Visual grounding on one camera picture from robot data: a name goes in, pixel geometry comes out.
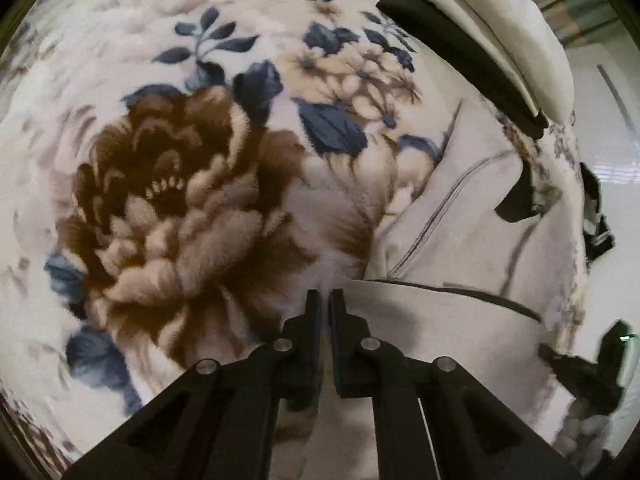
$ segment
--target floral blanket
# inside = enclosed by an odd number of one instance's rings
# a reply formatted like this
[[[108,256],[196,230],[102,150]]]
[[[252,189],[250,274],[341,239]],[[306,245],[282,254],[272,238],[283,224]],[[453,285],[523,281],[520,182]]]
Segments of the floral blanket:
[[[307,289],[361,277],[424,190],[455,110],[376,1],[27,15],[0,82],[0,381],[50,475],[199,359],[273,340]]]

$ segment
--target silver screw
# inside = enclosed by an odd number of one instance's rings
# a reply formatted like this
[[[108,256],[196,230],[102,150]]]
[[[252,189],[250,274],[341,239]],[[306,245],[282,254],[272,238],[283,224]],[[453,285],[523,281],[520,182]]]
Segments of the silver screw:
[[[456,369],[456,362],[451,357],[441,357],[436,361],[436,364],[443,372],[452,372]]]
[[[218,369],[218,362],[213,359],[203,359],[196,364],[196,371],[200,375],[211,375]]]
[[[293,343],[291,339],[276,339],[276,341],[273,342],[273,348],[276,352],[288,352],[293,348]]]
[[[377,350],[380,348],[380,341],[375,337],[366,337],[360,342],[360,346],[365,350]]]

